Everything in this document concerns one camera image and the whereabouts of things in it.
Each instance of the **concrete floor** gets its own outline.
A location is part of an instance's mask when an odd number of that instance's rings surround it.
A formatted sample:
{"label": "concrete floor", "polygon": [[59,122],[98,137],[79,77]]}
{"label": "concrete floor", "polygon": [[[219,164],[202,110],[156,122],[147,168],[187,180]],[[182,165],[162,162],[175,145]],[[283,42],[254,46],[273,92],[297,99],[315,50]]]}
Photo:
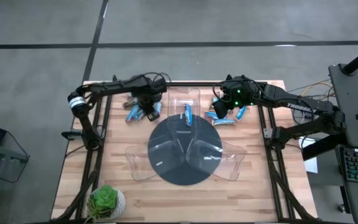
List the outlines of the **concrete floor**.
{"label": "concrete floor", "polygon": [[[0,0],[0,44],[91,43],[101,5],[102,0]],[[358,1],[110,0],[99,42],[305,40],[358,40]],[[89,49],[0,50],[0,127],[31,155],[20,181],[1,192],[0,223],[48,220],[67,145],[60,132],[72,122],[66,98],[80,85],[88,54]],[[282,79],[289,90],[327,79],[330,64],[356,55],[358,45],[98,49],[89,79],[155,71],[172,80],[222,80],[230,73]],[[339,188],[312,183],[312,191],[320,218],[352,222],[336,211]]]}

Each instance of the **black floor stripe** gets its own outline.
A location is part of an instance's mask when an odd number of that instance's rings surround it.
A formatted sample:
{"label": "black floor stripe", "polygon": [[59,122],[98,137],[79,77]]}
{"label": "black floor stripe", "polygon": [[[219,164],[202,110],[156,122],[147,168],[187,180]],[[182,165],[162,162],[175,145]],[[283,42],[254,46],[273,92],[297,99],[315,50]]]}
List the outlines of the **black floor stripe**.
{"label": "black floor stripe", "polygon": [[96,30],[94,31],[91,50],[89,51],[89,56],[88,56],[88,60],[86,61],[84,75],[82,77],[83,82],[88,81],[90,79],[93,60],[94,60],[94,56],[96,54],[96,49],[98,48],[100,33],[102,31],[104,16],[105,16],[108,4],[109,4],[109,0],[103,0],[102,8],[100,9],[100,13],[99,13],[98,25],[96,26]]}
{"label": "black floor stripe", "polygon": [[[98,40],[100,31],[95,34]],[[358,45],[358,40],[340,41],[261,41],[261,42],[156,42],[156,43],[103,43],[103,44],[13,44],[0,45],[0,49],[136,49],[136,48],[175,48],[175,47],[274,47],[283,45],[294,46],[341,46]]]}

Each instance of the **wooden tabletop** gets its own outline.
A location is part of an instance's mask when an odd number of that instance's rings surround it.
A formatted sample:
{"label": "wooden tabletop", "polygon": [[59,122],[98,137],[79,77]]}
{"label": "wooden tabletop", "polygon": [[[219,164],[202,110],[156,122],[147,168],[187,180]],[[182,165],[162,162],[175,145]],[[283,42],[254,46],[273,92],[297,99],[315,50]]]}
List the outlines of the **wooden tabletop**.
{"label": "wooden tabletop", "polygon": [[[268,81],[268,83],[284,88],[282,80]],[[201,114],[204,114],[210,106],[213,93],[210,87],[200,87],[199,89]],[[167,117],[167,98],[167,94],[164,94],[159,121]],[[112,185],[122,191],[126,197],[124,213],[115,221],[277,221],[256,106],[248,107],[241,121],[235,126],[216,126],[222,141],[233,146],[243,147],[246,152],[239,169],[239,178],[236,181],[229,181],[211,175],[198,184],[179,186],[170,184],[159,176],[143,181],[136,181],[132,178],[131,167],[125,155],[126,149],[147,142],[159,121],[150,122],[145,118],[138,122],[126,123],[125,118],[129,111],[122,108],[122,103],[126,100],[127,94],[114,95],[112,98],[99,179],[99,186]],[[103,118],[103,112],[102,106],[100,119]],[[274,109],[274,114],[277,126],[293,126],[289,109],[277,108]],[[269,126],[267,110],[265,110],[265,116],[267,126]],[[73,128],[81,128],[78,120],[75,120]],[[295,140],[289,143],[298,145]],[[83,143],[80,139],[74,140],[69,143],[67,152],[81,145]],[[65,159],[51,218],[61,215],[78,193],[85,155],[86,150],[80,149]],[[314,217],[317,217],[300,150],[297,147],[287,146],[283,150],[283,157],[291,191],[302,206]],[[280,200],[285,217],[287,217],[282,192],[280,192]]]}

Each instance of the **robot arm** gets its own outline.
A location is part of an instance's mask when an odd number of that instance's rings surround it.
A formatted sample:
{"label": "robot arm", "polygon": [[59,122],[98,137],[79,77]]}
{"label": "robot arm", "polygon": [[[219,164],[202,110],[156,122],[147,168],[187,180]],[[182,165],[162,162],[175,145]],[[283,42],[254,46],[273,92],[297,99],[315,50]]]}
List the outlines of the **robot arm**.
{"label": "robot arm", "polygon": [[81,138],[87,150],[97,149],[101,144],[101,138],[88,117],[89,111],[95,103],[104,96],[120,93],[132,93],[137,97],[139,107],[144,110],[150,121],[160,115],[154,110],[154,103],[161,100],[162,93],[167,91],[167,84],[163,76],[154,73],[156,78],[151,80],[148,75],[136,75],[128,80],[117,80],[114,76],[112,82],[92,83],[82,85],[67,97],[73,115],[80,120],[83,127]]}
{"label": "robot arm", "polygon": [[221,90],[224,93],[223,97],[213,103],[218,118],[225,117],[227,111],[235,107],[249,105],[287,107],[318,115],[318,118],[298,126],[264,130],[264,136],[270,138],[271,146],[277,149],[283,149],[291,138],[318,132],[339,134],[346,128],[344,113],[331,102],[293,95],[280,87],[256,82],[244,75],[228,75],[226,80],[221,82]]}

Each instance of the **potted succulent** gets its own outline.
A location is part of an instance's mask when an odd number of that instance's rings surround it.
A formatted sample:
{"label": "potted succulent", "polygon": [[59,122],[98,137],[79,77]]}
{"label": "potted succulent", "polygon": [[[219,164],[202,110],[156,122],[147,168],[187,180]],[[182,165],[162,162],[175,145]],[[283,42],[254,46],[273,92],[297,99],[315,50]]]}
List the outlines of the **potted succulent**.
{"label": "potted succulent", "polygon": [[103,185],[91,193],[87,203],[89,219],[115,219],[125,208],[124,194],[112,188],[110,185]]}

